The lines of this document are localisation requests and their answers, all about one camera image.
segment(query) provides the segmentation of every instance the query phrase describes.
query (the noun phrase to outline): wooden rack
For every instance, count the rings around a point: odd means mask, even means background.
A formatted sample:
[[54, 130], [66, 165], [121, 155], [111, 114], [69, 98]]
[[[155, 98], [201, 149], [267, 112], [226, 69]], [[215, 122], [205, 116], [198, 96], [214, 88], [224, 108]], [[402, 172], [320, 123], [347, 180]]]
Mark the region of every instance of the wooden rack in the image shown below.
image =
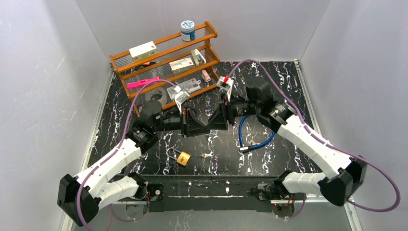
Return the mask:
[[[140, 88], [128, 89], [127, 83], [135, 82], [138, 80], [153, 78], [159, 76], [161, 79], [166, 79], [168, 81], [174, 82], [177, 79], [187, 77], [195, 72], [206, 69], [209, 75], [213, 78], [213, 81], [210, 86], [202, 88], [198, 91], [195, 91], [191, 94], [190, 98], [195, 97], [199, 94], [202, 94], [206, 91], [214, 89], [216, 87], [215, 82], [219, 79], [218, 75], [214, 71], [214, 65], [220, 62], [220, 58], [214, 52], [211, 47], [210, 39], [217, 37], [216, 29], [209, 23], [205, 22], [204, 24], [198, 25], [195, 28], [195, 40], [190, 42], [184, 42], [181, 39], [181, 32], [176, 34], [161, 38], [159, 40], [153, 41], [157, 47], [158, 53], [152, 56], [149, 56], [145, 59], [134, 62], [130, 56], [129, 51], [125, 51], [116, 55], [110, 55], [112, 65], [115, 69], [115, 72], [119, 76], [122, 84], [125, 88], [126, 94], [130, 100], [136, 96]], [[183, 72], [181, 74], [172, 74], [170, 69], [170, 62], [179, 60], [186, 57], [191, 57], [190, 51], [186, 51], [181, 54], [174, 54], [177, 51], [186, 49], [187, 47], [193, 46], [195, 44], [203, 43], [202, 46], [197, 49], [206, 59], [206, 64], [195, 67], [189, 71]], [[173, 57], [167, 58], [163, 61], [150, 65], [148, 67], [136, 70], [136, 67], [141, 66], [144, 63], [155, 61], [163, 56], [174, 55]], [[146, 87], [140, 94], [144, 94], [148, 91], [151, 91], [155, 88], [165, 85], [166, 83], [157, 83], [151, 86]], [[169, 102], [163, 106], [163, 109], [174, 106], [174, 102]]]

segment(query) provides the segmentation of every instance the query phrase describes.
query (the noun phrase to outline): brass padlock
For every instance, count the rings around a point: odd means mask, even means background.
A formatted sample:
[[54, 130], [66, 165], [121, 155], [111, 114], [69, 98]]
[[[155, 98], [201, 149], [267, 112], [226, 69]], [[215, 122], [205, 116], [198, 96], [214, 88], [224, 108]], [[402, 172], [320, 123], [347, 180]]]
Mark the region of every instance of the brass padlock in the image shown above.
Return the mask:
[[177, 163], [179, 163], [179, 164], [181, 164], [181, 165], [183, 165], [183, 166], [186, 166], [186, 165], [187, 165], [187, 161], [190, 159], [191, 155], [189, 155], [188, 153], [185, 153], [185, 152], [180, 152], [179, 150], [176, 150], [176, 149], [174, 149], [174, 148], [170, 148], [169, 151], [170, 151], [170, 150], [173, 150], [175, 153], [179, 153], [180, 155], [179, 155], [178, 158], [176, 159], [176, 158], [174, 158], [174, 157], [172, 157], [172, 156], [170, 156], [169, 154], [166, 153], [166, 155], [167, 155], [169, 158], [172, 158], [172, 159], [175, 160]]

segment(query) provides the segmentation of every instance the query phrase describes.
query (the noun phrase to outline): clear tape roll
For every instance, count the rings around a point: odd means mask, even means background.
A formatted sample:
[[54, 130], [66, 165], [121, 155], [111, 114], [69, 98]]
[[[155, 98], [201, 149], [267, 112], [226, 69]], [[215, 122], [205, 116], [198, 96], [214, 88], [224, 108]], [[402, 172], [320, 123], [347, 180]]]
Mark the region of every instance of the clear tape roll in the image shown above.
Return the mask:
[[163, 88], [155, 88], [144, 94], [144, 96], [147, 101], [158, 100], [162, 104], [162, 106], [167, 103], [167, 93]]

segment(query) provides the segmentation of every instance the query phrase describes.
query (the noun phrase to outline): blue jar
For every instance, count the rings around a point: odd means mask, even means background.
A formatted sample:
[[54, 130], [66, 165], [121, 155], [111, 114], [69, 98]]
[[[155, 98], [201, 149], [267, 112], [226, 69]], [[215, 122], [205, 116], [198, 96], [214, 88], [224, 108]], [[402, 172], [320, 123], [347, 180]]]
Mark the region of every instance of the blue jar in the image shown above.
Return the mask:
[[195, 39], [195, 24], [193, 21], [186, 20], [181, 23], [181, 39], [186, 42]]

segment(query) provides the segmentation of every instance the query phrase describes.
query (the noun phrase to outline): black marble tabletop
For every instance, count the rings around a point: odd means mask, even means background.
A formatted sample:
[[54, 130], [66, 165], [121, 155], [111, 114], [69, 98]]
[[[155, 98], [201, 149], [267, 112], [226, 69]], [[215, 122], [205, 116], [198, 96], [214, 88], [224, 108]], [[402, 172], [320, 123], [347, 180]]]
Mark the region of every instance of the black marble tabletop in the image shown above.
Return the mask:
[[[236, 62], [221, 62], [216, 65], [219, 76], [225, 76], [236, 65]], [[310, 115], [303, 95], [302, 87], [293, 62], [262, 62], [272, 74], [273, 79], [281, 89], [294, 101], [303, 113], [306, 122], [312, 127]], [[235, 81], [232, 94], [246, 97], [244, 90], [245, 80], [260, 76], [269, 79], [261, 68], [252, 62], [241, 65], [231, 76]], [[274, 97], [283, 101], [276, 89]], [[217, 108], [219, 89], [206, 92], [187, 102], [197, 111], [197, 117], [204, 123]], [[99, 124], [95, 143], [88, 166], [107, 154], [120, 140], [130, 100], [126, 96], [122, 83], [114, 76], [106, 99], [102, 118]], [[297, 172], [319, 172], [320, 169], [306, 155], [289, 141], [276, 135], [265, 147], [248, 154], [238, 153], [238, 124], [241, 118], [236, 119], [234, 127], [227, 131], [213, 130], [208, 135], [183, 138], [179, 131], [159, 132], [159, 141], [141, 158], [129, 164], [127, 172], [141, 174], [179, 174], [179, 175], [268, 175], [278, 176], [284, 170], [291, 169]], [[253, 140], [262, 143], [271, 134], [271, 130], [262, 126], [255, 116], [250, 116], [244, 123], [242, 135], [244, 142]], [[191, 155], [186, 167], [177, 164], [166, 156], [169, 148], [175, 148]], [[212, 157], [206, 159], [195, 158], [206, 153]]]

